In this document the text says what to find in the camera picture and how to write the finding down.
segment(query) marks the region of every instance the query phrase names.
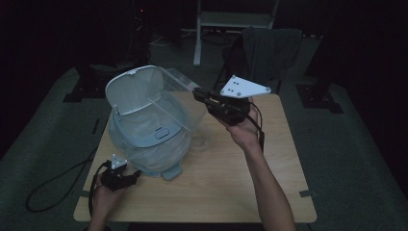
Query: desk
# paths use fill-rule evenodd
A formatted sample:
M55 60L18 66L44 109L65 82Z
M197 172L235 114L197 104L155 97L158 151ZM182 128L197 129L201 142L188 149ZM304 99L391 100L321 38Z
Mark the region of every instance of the desk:
M295 222L317 219L311 197L299 192L308 186L280 98L276 94L254 97L264 119L265 156L293 210ZM261 222L255 192L242 150L211 115L203 123L212 129L213 140L203 152L186 154L183 173L171 181L142 175L125 194L111 221L128 222ZM114 148L105 130L89 171L84 191L92 175ZM126 174L134 169L129 167ZM90 219L88 199L80 197L74 212L78 221Z

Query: hand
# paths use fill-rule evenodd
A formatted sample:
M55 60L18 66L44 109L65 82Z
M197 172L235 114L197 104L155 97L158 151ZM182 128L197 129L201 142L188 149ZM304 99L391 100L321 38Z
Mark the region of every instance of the hand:
M253 103L252 97L249 97L249 102ZM254 121L258 121L258 113L252 104L250 105L249 116L251 116ZM226 130L231 134L233 141L244 151L252 149L254 145L259 145L258 129L249 119L246 118L243 122L235 126L230 126L219 119L218 121L225 126Z
M106 218L116 207L127 189L120 189L112 192L101 183L102 174L96 178L96 188L93 193L93 211L92 216Z

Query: white bracket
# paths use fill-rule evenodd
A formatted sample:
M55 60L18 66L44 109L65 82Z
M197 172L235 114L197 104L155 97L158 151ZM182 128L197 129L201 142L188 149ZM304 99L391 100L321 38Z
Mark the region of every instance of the white bracket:
M246 98L249 96L267 93L270 93L270 87L252 83L235 75L231 77L220 92L222 96L232 98Z
M123 160L117 157L115 154L112 154L112 165L111 165L112 169L116 169L118 167L122 167L125 165L127 165L127 160Z

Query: gray floor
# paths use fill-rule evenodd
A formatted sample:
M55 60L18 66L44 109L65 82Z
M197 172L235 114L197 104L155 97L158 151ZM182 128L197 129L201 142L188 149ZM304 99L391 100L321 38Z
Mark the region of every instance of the gray floor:
M279 94L309 188L315 193L313 200L318 213L316 222L298 224L297 229L408 230L407 200L347 92L336 85L330 89L344 114L304 109L301 105L295 84L315 83L316 79L304 73L318 45L314 38L303 40L297 62ZM192 66L193 48L193 38L184 39L181 47L152 45L151 61L165 68L177 68L198 85L211 87L222 66L223 47L204 43L199 68ZM89 165L60 205L42 213L25 209L30 190L85 160L99 143L110 105L106 99L63 103L77 80L75 69L70 69L56 82L0 162L0 230L82 230L87 226L73 219L73 211ZM40 209L58 201L78 171L79 168L40 190L31 206ZM117 231L127 228L126 223L110 225Z

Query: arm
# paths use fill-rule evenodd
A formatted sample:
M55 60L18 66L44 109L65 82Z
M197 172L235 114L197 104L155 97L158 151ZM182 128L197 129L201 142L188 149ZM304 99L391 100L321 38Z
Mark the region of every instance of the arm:
M93 211L88 231L103 231L110 212L117 206L126 189L115 192L101 186L101 174L96 179L96 189L93 196Z
M257 121L258 115L253 107L249 115ZM234 142L243 150L255 188L258 211L262 224L268 230L295 230L292 210L262 153L258 143L258 131L246 119L244 122L229 126L221 121L231 134Z

